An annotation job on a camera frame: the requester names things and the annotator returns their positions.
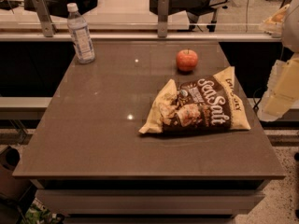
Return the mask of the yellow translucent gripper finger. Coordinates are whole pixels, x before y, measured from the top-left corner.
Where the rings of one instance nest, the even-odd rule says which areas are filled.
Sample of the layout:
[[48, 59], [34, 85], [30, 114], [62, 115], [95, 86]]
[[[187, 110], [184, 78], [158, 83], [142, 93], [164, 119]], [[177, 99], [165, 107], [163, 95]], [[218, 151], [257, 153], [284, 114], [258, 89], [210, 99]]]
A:
[[299, 55], [287, 61], [276, 60], [267, 82], [267, 91], [259, 104], [258, 118], [275, 121], [283, 117], [299, 100]]

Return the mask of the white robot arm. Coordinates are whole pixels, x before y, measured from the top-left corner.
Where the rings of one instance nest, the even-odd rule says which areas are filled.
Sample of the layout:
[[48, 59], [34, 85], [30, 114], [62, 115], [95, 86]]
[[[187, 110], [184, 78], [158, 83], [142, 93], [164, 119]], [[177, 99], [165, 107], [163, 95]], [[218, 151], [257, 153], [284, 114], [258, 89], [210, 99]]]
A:
[[293, 55], [287, 62], [276, 60], [263, 94], [258, 118], [275, 121], [283, 117], [299, 100], [299, 0], [292, 0], [260, 25], [260, 29], [281, 38]]

